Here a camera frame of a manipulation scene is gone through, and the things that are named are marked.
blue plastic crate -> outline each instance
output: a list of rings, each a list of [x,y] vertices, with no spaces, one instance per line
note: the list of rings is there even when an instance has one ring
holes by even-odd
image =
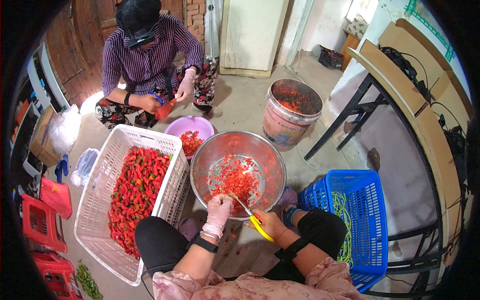
[[[387,270],[388,233],[382,185],[372,170],[331,170],[299,193],[304,210],[321,208],[333,213],[332,192],[347,196],[351,217],[352,259],[350,276],[359,292],[370,288]]]

green chili pepper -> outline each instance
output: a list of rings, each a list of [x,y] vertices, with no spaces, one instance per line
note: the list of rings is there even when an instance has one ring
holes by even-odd
[[[102,294],[98,291],[98,286],[95,281],[92,279],[90,273],[88,273],[88,268],[84,264],[80,264],[81,259],[78,260],[78,267],[75,278],[82,285],[84,292],[93,299],[103,299]]]

plastic bag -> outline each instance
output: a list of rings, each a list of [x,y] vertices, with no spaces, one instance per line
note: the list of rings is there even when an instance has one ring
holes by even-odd
[[[84,187],[90,179],[90,172],[92,171],[93,164],[98,156],[99,151],[97,149],[88,148],[80,155],[73,171],[70,176],[70,181],[75,186]]]
[[[81,123],[82,115],[78,113],[76,104],[52,118],[48,136],[55,151],[61,155],[70,152],[77,140]]]

black cap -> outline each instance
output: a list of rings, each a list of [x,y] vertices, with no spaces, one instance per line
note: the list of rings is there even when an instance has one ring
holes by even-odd
[[[160,0],[123,0],[117,4],[115,19],[126,36],[136,39],[152,30],[161,9]]]

red plastic stool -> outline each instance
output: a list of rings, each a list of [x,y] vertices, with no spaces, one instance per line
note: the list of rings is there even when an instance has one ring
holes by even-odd
[[[68,220],[72,215],[72,202],[68,185],[42,178],[40,200],[55,209],[61,218]]]
[[[24,234],[48,249],[67,253],[67,244],[57,237],[57,212],[27,194],[23,194],[22,198]]]
[[[51,253],[33,253],[32,257],[48,288],[58,299],[82,299],[73,290],[70,275],[75,278],[75,270],[70,261]]]

